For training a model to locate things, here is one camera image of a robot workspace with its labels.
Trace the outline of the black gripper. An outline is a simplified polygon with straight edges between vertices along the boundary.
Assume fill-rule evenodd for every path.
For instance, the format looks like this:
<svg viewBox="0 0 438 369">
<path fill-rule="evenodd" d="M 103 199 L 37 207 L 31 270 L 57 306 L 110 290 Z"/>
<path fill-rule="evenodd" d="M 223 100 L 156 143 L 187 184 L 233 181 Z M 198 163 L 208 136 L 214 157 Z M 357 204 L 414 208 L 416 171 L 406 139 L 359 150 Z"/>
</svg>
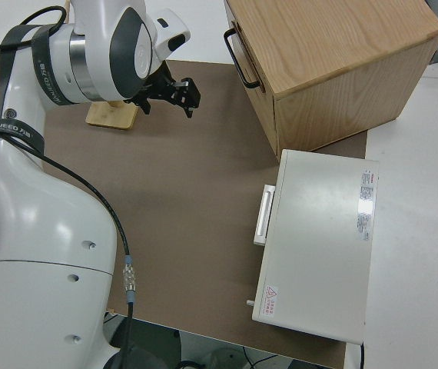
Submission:
<svg viewBox="0 0 438 369">
<path fill-rule="evenodd" d="M 175 81 L 168 64 L 162 63 L 154 73 L 148 76 L 142 89 L 134 97 L 126 99 L 124 102 L 126 104 L 133 103 L 146 115 L 149 115 L 151 111 L 149 99 L 177 104 L 184 110 L 185 115 L 191 118 L 194 108 L 199 107 L 201 93 L 192 78 Z"/>
</svg>

